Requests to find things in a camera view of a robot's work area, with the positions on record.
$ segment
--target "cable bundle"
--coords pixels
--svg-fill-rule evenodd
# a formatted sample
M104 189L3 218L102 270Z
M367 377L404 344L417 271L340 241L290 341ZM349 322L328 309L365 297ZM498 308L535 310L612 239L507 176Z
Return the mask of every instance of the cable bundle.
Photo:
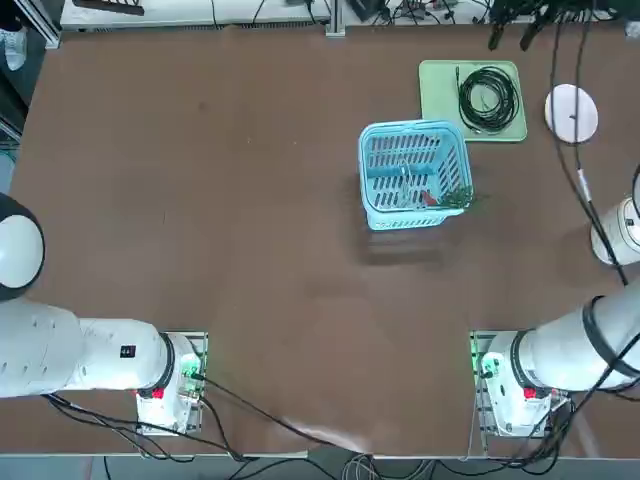
M498 67L483 67L472 72L460 85L460 67L456 67L458 86L458 111L463 123L476 133L495 135L507 128L520 110L518 90L509 76ZM484 108L473 106L473 89L481 86L492 91L498 102L489 107L484 99Z

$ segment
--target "white round object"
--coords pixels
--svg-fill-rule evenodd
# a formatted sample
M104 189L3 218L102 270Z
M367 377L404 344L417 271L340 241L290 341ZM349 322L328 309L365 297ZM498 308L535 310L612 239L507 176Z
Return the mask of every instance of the white round object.
M602 228L620 265L640 261L640 218L630 198L609 210L602 218ZM609 254L600 236L591 227L593 253L607 265L611 265Z
M9 288L28 285L44 261L44 242L37 225L22 215L0 222L0 284Z
M553 89L555 132L560 140L566 143L576 143L576 87L574 85L563 84ZM582 143L593 137L598 129L598 109L593 99L587 92L578 89L578 142ZM552 132L553 122L551 121L551 93L547 95L544 105L544 117Z

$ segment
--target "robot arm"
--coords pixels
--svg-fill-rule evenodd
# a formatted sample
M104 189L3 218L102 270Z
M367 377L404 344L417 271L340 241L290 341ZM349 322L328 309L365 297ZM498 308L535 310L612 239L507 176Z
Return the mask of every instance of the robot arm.
M37 280L44 256L36 218L0 194L0 398L136 390L141 421L184 433L199 388L185 371L202 367L191 342L137 320L78 319L18 299Z
M559 392L591 389L640 332L640 280L538 328L500 332L479 371L502 436L528 436L554 408ZM602 388L640 378L640 344L619 361Z

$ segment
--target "table surface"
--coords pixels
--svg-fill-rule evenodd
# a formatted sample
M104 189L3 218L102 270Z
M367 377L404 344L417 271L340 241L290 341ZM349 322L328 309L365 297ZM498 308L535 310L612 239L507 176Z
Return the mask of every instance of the table surface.
M47 240L46 268L29 296L78 316L207 330L210 375L344 446L464 455L474 390L469 330L533 327L618 288L590 252L586 219L543 122L552 31L529 52L519 50L519 27L494 52L489 33L442 26L354 29L339 40L319 28L65 37L46 55L13 187ZM578 28L567 28L558 83L574 78L578 40ZM600 126L581 151L602 209L628 193L638 161L638 106L629 95L637 49L619 27L596 26L585 53L583 84ZM469 145L475 187L487 197L470 212L431 229L372 234L359 198L358 135L373 122L418 118L418 65L429 58L515 62L529 136ZM71 397L135 416L125 392ZM311 447L209 397L238 450ZM636 408L598 396L563 453L640 457ZM39 398L3 400L0 421L2 452L132 451ZM219 438L210 417L202 435ZM513 447L492 445L492 454ZM481 453L477 432L472 450Z

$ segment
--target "blue basket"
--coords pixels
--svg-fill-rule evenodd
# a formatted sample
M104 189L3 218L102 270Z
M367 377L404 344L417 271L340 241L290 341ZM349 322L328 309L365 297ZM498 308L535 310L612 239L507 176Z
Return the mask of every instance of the blue basket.
M374 123L359 144L360 191L372 230L433 227L465 211L437 205L459 188L473 194L467 146L452 123Z

